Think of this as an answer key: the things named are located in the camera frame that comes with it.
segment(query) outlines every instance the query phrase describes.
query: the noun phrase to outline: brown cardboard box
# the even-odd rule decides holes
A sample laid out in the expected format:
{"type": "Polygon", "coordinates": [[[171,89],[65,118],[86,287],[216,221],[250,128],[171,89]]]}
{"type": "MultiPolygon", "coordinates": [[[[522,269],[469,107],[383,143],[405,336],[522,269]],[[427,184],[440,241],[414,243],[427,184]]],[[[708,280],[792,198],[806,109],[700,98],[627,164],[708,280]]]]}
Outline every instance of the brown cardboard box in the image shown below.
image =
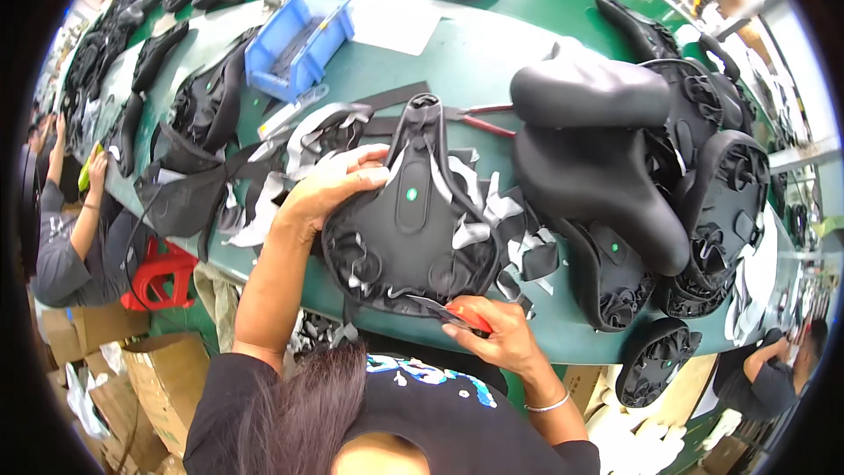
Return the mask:
{"type": "Polygon", "coordinates": [[[111,437],[103,440],[106,459],[116,469],[127,444],[129,455],[125,466],[128,472],[138,469],[154,471],[167,457],[167,449],[142,410],[128,375],[119,375],[90,391],[91,400],[100,410],[111,437]]]}
{"type": "Polygon", "coordinates": [[[586,413],[602,370],[603,365],[569,365],[565,370],[563,385],[581,415],[586,413]]]}
{"type": "Polygon", "coordinates": [[[53,394],[56,395],[56,401],[58,402],[59,409],[62,411],[62,416],[68,422],[75,420],[76,415],[73,414],[73,411],[71,411],[68,405],[68,378],[65,376],[64,367],[47,373],[47,382],[50,384],[53,394]]]}
{"type": "Polygon", "coordinates": [[[79,347],[79,338],[76,336],[76,329],[68,317],[67,310],[43,311],[41,322],[44,325],[44,332],[47,333],[50,350],[59,370],[64,371],[64,364],[83,358],[84,354],[82,348],[79,347]]]}
{"type": "Polygon", "coordinates": [[[709,455],[703,460],[703,467],[711,475],[727,475],[736,460],[742,456],[747,449],[747,444],[744,444],[734,436],[725,436],[718,440],[709,455]]]}
{"type": "Polygon", "coordinates": [[[91,375],[94,375],[95,378],[102,374],[108,375],[109,378],[117,376],[114,374],[114,371],[111,370],[111,367],[108,366],[108,362],[106,362],[105,357],[99,350],[93,354],[85,356],[85,365],[88,367],[88,370],[91,371],[91,375]]]}
{"type": "Polygon", "coordinates": [[[149,312],[129,311],[118,301],[106,306],[70,309],[83,355],[93,354],[110,343],[149,332],[149,312]]]}
{"type": "Polygon", "coordinates": [[[155,475],[187,475],[182,460],[175,455],[168,455],[155,470],[155,475]]]}
{"type": "Polygon", "coordinates": [[[170,453],[183,458],[208,369],[202,340],[191,333],[151,337],[127,345],[123,359],[155,431],[170,453]]]}

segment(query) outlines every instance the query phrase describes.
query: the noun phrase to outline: yellow-green tool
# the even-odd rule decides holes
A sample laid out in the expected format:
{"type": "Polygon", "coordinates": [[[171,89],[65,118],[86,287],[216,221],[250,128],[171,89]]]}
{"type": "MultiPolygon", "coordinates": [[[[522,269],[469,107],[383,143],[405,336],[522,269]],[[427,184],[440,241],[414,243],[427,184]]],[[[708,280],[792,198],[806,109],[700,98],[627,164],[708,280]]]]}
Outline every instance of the yellow-green tool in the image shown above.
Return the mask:
{"type": "Polygon", "coordinates": [[[91,163],[91,158],[96,158],[98,154],[102,153],[103,146],[100,145],[99,142],[94,145],[94,150],[96,151],[94,154],[89,155],[88,159],[85,160],[85,164],[82,166],[82,169],[79,171],[79,180],[77,181],[77,185],[79,185],[79,190],[84,191],[88,189],[88,186],[91,183],[90,178],[88,177],[88,165],[91,163]]]}

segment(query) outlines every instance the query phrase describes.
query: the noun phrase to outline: red-handled pliers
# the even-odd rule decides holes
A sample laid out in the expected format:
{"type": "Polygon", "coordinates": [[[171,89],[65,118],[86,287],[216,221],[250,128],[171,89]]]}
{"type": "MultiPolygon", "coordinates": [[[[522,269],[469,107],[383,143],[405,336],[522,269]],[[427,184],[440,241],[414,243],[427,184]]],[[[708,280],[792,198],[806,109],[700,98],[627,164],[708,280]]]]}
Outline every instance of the red-handled pliers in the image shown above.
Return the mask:
{"type": "Polygon", "coordinates": [[[507,129],[502,129],[497,125],[493,125],[491,123],[487,123],[483,120],[478,118],[472,117],[471,114],[476,113],[493,113],[493,112],[509,112],[513,110],[512,104],[505,104],[505,105],[478,105],[475,107],[470,107],[468,109],[457,109],[455,107],[446,107],[443,110],[443,115],[445,116],[446,120],[449,121],[459,121],[461,123],[465,123],[470,127],[474,127],[475,129],[479,129],[480,131],[490,132],[491,134],[503,136],[504,138],[512,138],[516,135],[515,132],[509,131],[507,129]]]}

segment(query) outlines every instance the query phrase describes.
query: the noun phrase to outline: red plastic stool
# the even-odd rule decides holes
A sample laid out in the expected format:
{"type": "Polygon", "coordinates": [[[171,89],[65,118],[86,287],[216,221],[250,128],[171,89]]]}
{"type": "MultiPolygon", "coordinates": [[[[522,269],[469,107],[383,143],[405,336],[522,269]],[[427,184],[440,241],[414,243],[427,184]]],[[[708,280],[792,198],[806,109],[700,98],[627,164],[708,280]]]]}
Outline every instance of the red plastic stool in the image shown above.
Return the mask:
{"type": "Polygon", "coordinates": [[[193,300],[187,298],[187,287],[199,259],[166,240],[162,242],[167,247],[167,253],[160,254],[158,240],[155,237],[149,239],[147,255],[132,280],[135,293],[126,292],[120,298],[125,308],[132,311],[160,311],[174,307],[187,308],[193,304],[193,300]],[[174,276],[172,296],[167,295],[163,286],[170,275],[174,276]],[[158,296],[157,301],[147,295],[150,287],[158,296]]]}

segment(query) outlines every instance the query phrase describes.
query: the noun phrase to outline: bangle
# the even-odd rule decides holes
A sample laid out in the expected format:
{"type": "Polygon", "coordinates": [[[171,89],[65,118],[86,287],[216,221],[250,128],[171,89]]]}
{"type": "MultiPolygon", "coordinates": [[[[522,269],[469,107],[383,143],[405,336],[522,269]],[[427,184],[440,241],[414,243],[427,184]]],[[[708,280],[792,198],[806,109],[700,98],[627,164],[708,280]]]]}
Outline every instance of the bangle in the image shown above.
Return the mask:
{"type": "Polygon", "coordinates": [[[556,409],[557,407],[559,407],[559,406],[563,405],[564,403],[568,402],[569,396],[571,396],[571,393],[568,392],[568,390],[566,390],[565,398],[563,398],[559,402],[555,403],[553,406],[532,407],[532,406],[525,404],[525,409],[528,409],[531,413],[544,413],[546,411],[550,411],[551,409],[556,409]]]}

